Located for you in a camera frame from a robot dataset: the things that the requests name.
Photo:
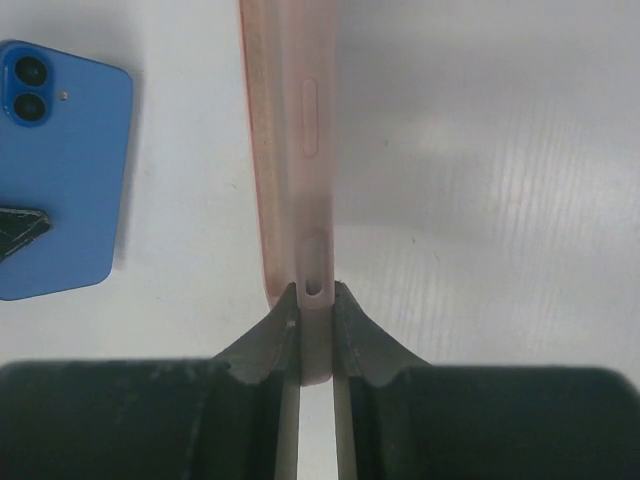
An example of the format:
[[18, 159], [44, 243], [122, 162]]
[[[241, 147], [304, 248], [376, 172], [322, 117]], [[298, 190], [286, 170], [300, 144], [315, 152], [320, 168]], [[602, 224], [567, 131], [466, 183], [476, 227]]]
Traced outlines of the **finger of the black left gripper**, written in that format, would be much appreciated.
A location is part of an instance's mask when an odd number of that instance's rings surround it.
[[0, 212], [1, 261], [5, 261], [51, 229], [52, 222], [47, 213], [42, 210], [2, 207]]

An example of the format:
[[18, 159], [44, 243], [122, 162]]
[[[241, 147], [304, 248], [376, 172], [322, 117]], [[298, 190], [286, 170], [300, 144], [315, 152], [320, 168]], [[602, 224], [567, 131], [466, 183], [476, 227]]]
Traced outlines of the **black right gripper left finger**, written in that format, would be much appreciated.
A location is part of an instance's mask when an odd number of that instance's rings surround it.
[[293, 479], [296, 289], [212, 358], [21, 361], [1, 369], [5, 479]]

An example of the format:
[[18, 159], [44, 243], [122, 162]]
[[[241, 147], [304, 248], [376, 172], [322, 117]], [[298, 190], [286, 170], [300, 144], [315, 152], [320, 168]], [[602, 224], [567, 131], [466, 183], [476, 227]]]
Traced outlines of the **black smartphone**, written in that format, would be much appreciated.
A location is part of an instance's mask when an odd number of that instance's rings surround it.
[[1, 298], [91, 286], [112, 270], [133, 112], [123, 69], [1, 43], [1, 204], [49, 230], [1, 260]]

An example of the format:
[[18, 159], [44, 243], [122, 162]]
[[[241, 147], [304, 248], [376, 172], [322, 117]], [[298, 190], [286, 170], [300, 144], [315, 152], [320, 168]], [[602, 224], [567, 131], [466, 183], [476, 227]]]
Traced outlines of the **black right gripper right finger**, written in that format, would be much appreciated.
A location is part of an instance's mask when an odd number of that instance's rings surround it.
[[335, 286], [342, 479], [635, 479], [639, 393], [566, 366], [434, 366]]

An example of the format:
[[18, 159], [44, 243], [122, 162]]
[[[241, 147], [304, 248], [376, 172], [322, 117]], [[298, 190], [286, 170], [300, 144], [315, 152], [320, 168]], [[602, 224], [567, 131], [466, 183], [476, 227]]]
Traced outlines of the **pink silicone phone case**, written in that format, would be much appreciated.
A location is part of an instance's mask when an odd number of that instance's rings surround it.
[[334, 1], [242, 1], [239, 17], [265, 292], [294, 284], [301, 383], [332, 376]]

